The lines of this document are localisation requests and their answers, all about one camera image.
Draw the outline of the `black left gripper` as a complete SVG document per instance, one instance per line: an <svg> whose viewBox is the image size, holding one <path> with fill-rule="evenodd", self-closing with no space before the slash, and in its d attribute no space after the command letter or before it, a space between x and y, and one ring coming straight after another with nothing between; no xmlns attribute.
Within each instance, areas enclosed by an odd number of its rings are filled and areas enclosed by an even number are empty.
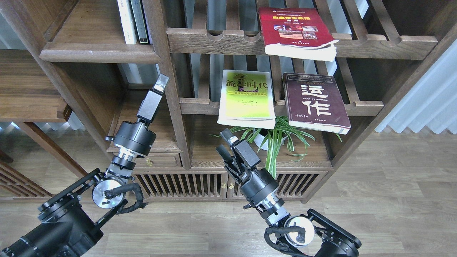
<svg viewBox="0 0 457 257"><path fill-rule="evenodd" d="M107 136L105 140L113 141L120 150L114 156L112 163L120 168L134 168L134 159L146 156L155 141L156 135L148 129L155 118L159 103L165 92L169 77L159 74L153 89L149 90L138 110L138 120L135 123L124 121L116 136Z"/></svg>

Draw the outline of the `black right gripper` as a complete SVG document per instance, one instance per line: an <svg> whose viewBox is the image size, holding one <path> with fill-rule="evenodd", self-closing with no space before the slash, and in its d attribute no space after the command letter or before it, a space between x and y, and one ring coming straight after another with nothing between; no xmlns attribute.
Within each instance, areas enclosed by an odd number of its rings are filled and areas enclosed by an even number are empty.
<svg viewBox="0 0 457 257"><path fill-rule="evenodd" d="M248 201L244 209L256 208L261 215L283 215L284 200L276 195L279 184L265 168L256 168L261 160L249 143L239 140L228 128L221 131L220 136L230 145L234 155L231 156L224 145L216 147L216 151L224 160L224 168L238 184L238 190Z"/></svg>

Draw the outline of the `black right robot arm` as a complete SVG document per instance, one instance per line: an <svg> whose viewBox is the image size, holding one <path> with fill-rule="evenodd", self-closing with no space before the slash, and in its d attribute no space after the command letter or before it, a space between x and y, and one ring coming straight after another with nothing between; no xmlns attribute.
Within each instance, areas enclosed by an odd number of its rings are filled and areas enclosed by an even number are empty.
<svg viewBox="0 0 457 257"><path fill-rule="evenodd" d="M276 195L279 184L266 169L257 169L260 158L246 140L239 140L230 130L220 133L233 154L223 145L216 150L224 160L224 168L238 184L247 200L244 209L255 208L268 227L264 239L274 250L292 257L304 257L299 249L322 239L317 257L357 257L361 241L319 212L309 209L307 215L290 215L284 200Z"/></svg>

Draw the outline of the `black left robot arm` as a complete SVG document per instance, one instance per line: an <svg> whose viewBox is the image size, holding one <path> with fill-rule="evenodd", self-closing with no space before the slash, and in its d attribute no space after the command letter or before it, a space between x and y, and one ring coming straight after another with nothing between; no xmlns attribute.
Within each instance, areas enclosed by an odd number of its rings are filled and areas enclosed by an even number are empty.
<svg viewBox="0 0 457 257"><path fill-rule="evenodd" d="M137 122L124 121L114 142L119 152L106 171L93 170L39 207L41 222L31 232L2 250L2 257L79 257L90 250L103 236L102 226L114 215L144 208L140 186L134 183L132 171L137 158L150 152L156 135L148 129L154 120L169 78L160 74L147 92L137 113ZM92 188L93 202L108 209L93 222L83 211L80 197Z"/></svg>

